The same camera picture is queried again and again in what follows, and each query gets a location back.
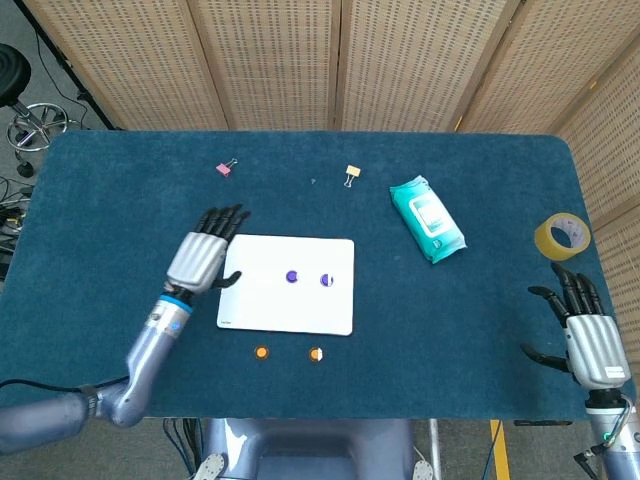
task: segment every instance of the stool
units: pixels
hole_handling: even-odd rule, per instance
[[[7,140],[20,162],[18,173],[33,175],[33,165],[24,160],[22,152],[38,152],[49,148],[53,135],[63,133],[72,122],[67,112],[52,103],[25,106],[19,100],[31,79],[29,61],[18,50],[0,44],[0,108],[9,107],[16,116],[7,127]]]

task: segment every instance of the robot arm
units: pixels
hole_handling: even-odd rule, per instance
[[[193,296],[240,278],[236,272],[216,280],[227,246],[250,214],[239,214],[241,207],[209,210],[183,240],[167,271],[164,293],[127,355],[128,382],[78,387],[58,398],[0,408],[0,454],[76,435],[89,417],[123,427],[143,418],[156,375],[191,316]]]
[[[640,417],[631,399],[620,388],[631,378],[618,327],[604,314],[595,286],[584,275],[551,267],[560,280],[564,302],[546,287],[530,287],[543,297],[556,315],[567,340],[567,356],[554,357],[522,345],[524,353],[545,367],[571,373],[589,392],[585,402],[598,443],[574,456],[587,475],[590,457],[602,455],[610,480],[640,480]]]

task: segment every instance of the wet wipes package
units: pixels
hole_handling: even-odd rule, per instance
[[[464,235],[422,175],[389,190],[393,204],[431,263],[467,248]]]

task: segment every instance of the white board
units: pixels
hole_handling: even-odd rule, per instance
[[[237,235],[224,276],[242,276],[222,290],[218,327],[350,335],[353,265],[352,240]],[[295,282],[289,272],[297,273]]]

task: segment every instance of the blue tabletop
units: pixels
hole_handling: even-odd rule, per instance
[[[230,177],[215,167],[239,160]],[[362,174],[345,188],[345,169]],[[431,265],[389,187],[425,176],[468,249]],[[409,133],[76,132],[58,138],[0,296],[0,377],[59,385],[125,375],[125,356],[184,235],[243,203],[245,233],[355,242],[349,337],[220,330],[219,293],[195,313],[149,414],[213,417],[574,419],[571,377],[520,351],[565,350],[532,284],[555,286],[533,232],[587,214],[555,137]],[[612,311],[595,245],[565,262]],[[267,361],[255,359],[266,344]],[[311,363],[320,346],[324,360]],[[40,398],[7,387],[2,404]]]

